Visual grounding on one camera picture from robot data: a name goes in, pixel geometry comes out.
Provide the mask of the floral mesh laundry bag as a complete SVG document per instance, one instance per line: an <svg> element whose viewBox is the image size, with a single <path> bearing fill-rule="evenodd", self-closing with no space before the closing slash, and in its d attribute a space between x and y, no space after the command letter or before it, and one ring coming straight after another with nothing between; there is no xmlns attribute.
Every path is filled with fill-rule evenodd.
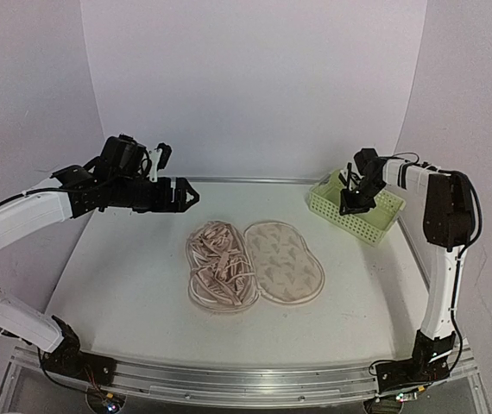
<svg viewBox="0 0 492 414"><path fill-rule="evenodd" d="M258 298L298 305L313 301L323 291L325 270L295 227L265 221L237 231L254 267Z"/></svg>

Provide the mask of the pink bra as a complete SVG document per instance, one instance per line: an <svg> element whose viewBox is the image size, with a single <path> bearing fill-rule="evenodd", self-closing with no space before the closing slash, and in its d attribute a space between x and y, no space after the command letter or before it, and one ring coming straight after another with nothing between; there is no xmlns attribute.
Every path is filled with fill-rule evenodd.
<svg viewBox="0 0 492 414"><path fill-rule="evenodd" d="M186 241L188 295L200 308L235 313L259 297L253 264L242 235L230 223L209 221Z"/></svg>

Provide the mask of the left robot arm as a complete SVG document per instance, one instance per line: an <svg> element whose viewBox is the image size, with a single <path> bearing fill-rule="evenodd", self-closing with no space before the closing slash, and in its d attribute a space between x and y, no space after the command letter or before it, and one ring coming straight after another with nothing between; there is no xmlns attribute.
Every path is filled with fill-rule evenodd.
<svg viewBox="0 0 492 414"><path fill-rule="evenodd" d="M0 256L21 255L22 269L39 272L51 254L39 246L44 229L108 208L134 213L184 213L200 200L185 178L160 175L172 149L149 149L128 135L109 137L99 155L83 166L53 172L28 190L0 202ZM34 347L45 373L107 386L114 359L82 349L73 328L57 316L26 304L0 286L0 335Z"/></svg>

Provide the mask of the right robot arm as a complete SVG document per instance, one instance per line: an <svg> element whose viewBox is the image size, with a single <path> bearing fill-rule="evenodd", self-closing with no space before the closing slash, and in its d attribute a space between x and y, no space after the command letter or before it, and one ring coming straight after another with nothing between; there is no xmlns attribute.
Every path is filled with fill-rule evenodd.
<svg viewBox="0 0 492 414"><path fill-rule="evenodd" d="M457 324L457 304L465 255L483 230L483 212L469 177L398 154L380 156L373 148L358 151L346 167L340 193L341 216L368 213L388 186L417 195L423 201L422 232L433 248L426 313L417 330L413 351L401 361L372 365L381 395L410 392L447 380L461 355L464 340Z"/></svg>

